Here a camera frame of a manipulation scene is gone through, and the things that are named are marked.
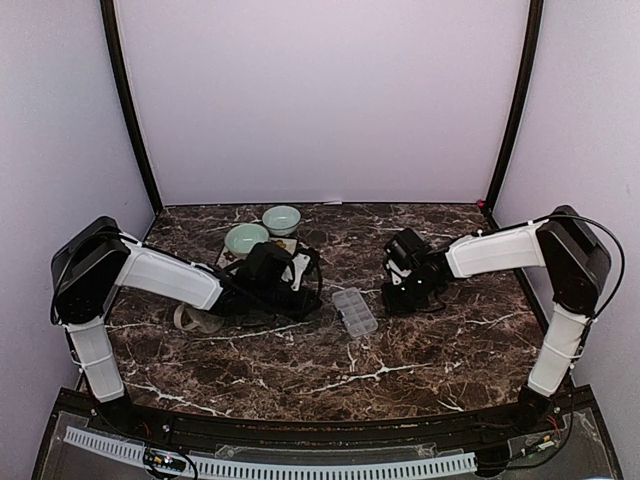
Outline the clear plastic pill organizer box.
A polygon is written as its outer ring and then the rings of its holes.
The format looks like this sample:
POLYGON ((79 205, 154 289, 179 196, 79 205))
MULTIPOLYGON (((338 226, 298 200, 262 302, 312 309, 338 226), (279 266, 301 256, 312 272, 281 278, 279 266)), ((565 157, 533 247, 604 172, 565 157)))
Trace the clear plastic pill organizer box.
POLYGON ((357 288, 351 287, 333 293, 332 302, 352 338, 368 335, 378 329, 376 318, 357 288))

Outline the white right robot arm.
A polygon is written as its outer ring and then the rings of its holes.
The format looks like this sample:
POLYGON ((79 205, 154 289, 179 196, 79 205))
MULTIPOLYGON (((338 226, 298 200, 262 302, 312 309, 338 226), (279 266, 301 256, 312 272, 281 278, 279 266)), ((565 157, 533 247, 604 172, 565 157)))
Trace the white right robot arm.
POLYGON ((552 289, 552 317, 524 384, 528 396, 510 413, 521 434, 534 432, 549 416, 551 398, 581 358, 592 326, 619 288, 607 281, 612 258, 599 234, 601 223, 560 205, 542 217, 507 227, 456 236, 434 245, 412 228, 395 233, 383 247, 387 274, 381 300, 388 316, 436 313, 450 283, 503 271, 545 271, 552 289))

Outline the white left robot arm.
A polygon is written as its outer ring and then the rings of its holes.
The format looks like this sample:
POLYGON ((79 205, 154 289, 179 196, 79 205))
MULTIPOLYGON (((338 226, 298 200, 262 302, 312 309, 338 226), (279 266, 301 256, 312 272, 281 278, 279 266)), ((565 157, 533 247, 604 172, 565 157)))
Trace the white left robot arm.
POLYGON ((122 287, 150 292, 219 317, 261 311, 301 321, 321 306, 323 280, 313 249, 296 253, 266 240, 225 267, 188 262, 123 233, 102 216, 56 252, 51 261, 50 321, 66 332, 74 359, 101 417, 120 436, 141 427, 140 412, 124 398, 104 322, 112 296, 122 287), (313 288, 303 286, 317 276, 313 288))

